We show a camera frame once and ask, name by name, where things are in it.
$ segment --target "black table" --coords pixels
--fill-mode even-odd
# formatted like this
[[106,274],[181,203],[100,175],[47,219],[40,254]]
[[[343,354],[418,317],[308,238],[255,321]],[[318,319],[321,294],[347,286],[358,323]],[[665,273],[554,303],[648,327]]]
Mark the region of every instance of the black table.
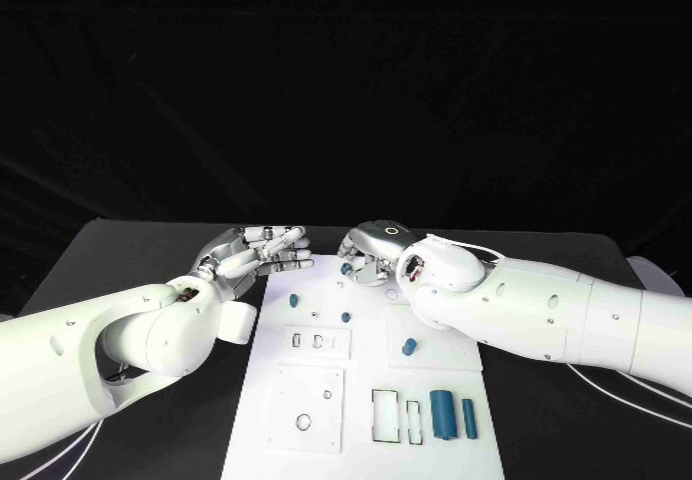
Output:
[[[164,283],[188,271],[198,249],[230,226],[90,222],[22,314],[148,283]],[[308,227],[312,252],[332,254],[345,232],[345,227]],[[416,233],[422,238],[425,231]],[[459,230],[430,233],[640,287],[616,245],[603,236]],[[242,298],[256,307],[263,287],[260,279]],[[565,365],[523,359],[484,345],[479,354],[507,479],[689,476],[692,431],[605,397]],[[70,479],[217,480],[247,357],[249,346],[217,341],[194,374],[105,420]],[[580,371],[619,395],[692,421],[692,411],[632,387],[615,373],[592,368]],[[18,479],[74,438],[0,465],[0,478]],[[82,450],[74,448],[41,474],[61,478]]]

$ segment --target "rectangular hole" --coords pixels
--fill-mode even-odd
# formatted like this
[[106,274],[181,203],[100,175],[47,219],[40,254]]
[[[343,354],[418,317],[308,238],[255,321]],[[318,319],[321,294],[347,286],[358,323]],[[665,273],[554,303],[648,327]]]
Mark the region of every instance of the rectangular hole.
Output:
[[371,440],[399,443],[399,394],[371,390]]
[[410,445],[422,445],[420,404],[413,400],[406,401],[406,417],[407,443]]

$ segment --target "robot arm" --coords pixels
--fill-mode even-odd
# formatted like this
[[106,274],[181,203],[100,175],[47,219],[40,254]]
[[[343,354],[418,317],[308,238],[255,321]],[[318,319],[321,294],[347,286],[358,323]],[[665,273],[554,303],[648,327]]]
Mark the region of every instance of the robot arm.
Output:
[[[384,224],[363,225],[370,231],[397,229]],[[345,245],[353,258],[363,225],[348,232],[341,256]],[[490,251],[494,259],[484,262],[469,249],[487,251],[429,235],[409,243],[396,258],[381,257],[387,264],[377,281],[394,276],[428,326],[455,328],[526,358],[611,368],[692,395],[690,299],[622,287],[497,252]],[[345,273],[371,284],[363,270]]]
[[[0,463],[27,455],[191,373],[216,338],[245,344],[256,310],[234,302],[257,275],[312,265],[302,227],[226,231],[191,272],[0,323]],[[95,358],[145,371],[108,381]]]

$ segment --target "cable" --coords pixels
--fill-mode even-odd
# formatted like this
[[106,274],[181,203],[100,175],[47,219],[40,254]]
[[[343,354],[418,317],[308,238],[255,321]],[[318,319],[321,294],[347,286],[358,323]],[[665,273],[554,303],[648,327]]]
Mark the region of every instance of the cable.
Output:
[[82,432],[76,440],[67,445],[64,450],[48,460],[33,472],[25,474],[18,480],[27,480],[31,478],[38,472],[41,472],[59,459],[60,457],[72,450],[74,445],[82,441],[82,438],[89,434],[89,432],[93,430],[93,427],[96,424],[92,424],[89,428]]
[[641,410],[642,412],[648,413],[648,414],[652,415],[654,417],[658,417],[658,418],[661,418],[663,420],[667,420],[668,422],[674,423],[676,425],[680,425],[680,427],[684,427],[684,428],[692,429],[692,425],[689,425],[689,423],[680,422],[678,420],[674,420],[674,418],[665,417],[665,416],[661,415],[660,413],[648,410],[648,409],[644,408],[644,407],[640,407],[637,404],[628,402],[627,400],[624,400],[622,398],[619,398],[616,395],[614,395],[612,393],[609,393],[603,388],[601,388],[601,387],[582,375],[582,373],[573,368],[572,365],[569,365],[567,363],[566,363],[565,365],[572,369],[573,373],[580,377],[580,379],[582,379],[599,392],[602,392],[608,397],[614,398],[618,402],[624,403],[624,404],[628,405],[629,407],[634,407],[637,410]]
[[90,436],[89,443],[86,444],[86,448],[83,449],[82,454],[79,455],[79,458],[76,459],[74,464],[72,465],[72,468],[69,469],[69,472],[64,474],[61,477],[61,480],[67,480],[67,477],[72,475],[72,472],[74,471],[76,466],[79,465],[79,462],[82,461],[83,456],[86,455],[86,452],[89,451],[90,444],[93,443],[93,439],[96,438],[97,435],[97,430],[100,428],[103,421],[100,420],[96,424],[96,431],[93,432],[93,435]]
[[634,378],[629,374],[624,373],[624,372],[616,372],[619,375],[622,375],[624,378],[627,378],[628,380],[631,380],[637,385],[640,385],[641,387],[644,387],[647,390],[650,390],[651,392],[657,393],[661,397],[665,397],[668,400],[671,400],[673,402],[677,402],[680,405],[684,405],[687,408],[692,408],[692,403],[686,402],[684,400],[680,400],[677,397],[673,397],[673,395],[670,395],[668,393],[660,391],[657,388],[651,387],[650,385],[647,385],[641,380],[638,380],[638,378]]

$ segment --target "dark tabletop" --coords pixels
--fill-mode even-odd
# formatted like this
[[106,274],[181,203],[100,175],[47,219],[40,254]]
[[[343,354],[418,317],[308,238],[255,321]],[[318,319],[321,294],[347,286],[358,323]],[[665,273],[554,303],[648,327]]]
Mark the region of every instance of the dark tabletop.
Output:
[[[230,226],[90,222],[22,315],[148,283],[165,283],[188,271],[200,248]],[[332,254],[347,230],[308,227],[312,252]],[[415,232],[422,238],[428,231]],[[601,235],[461,230],[429,233],[640,287],[616,245]],[[260,279],[242,301],[259,307],[263,288]],[[507,479],[689,477],[692,431],[605,397],[565,365],[523,359],[484,345],[478,348]],[[247,358],[249,345],[217,341],[198,370],[105,420],[70,479],[217,480]],[[580,371],[622,397],[692,422],[690,411],[634,388],[615,373],[593,368]],[[0,465],[0,479],[18,479],[74,438]],[[76,454],[66,455],[64,462],[73,463]],[[51,478],[61,478],[69,469],[57,463],[43,472],[50,472]]]

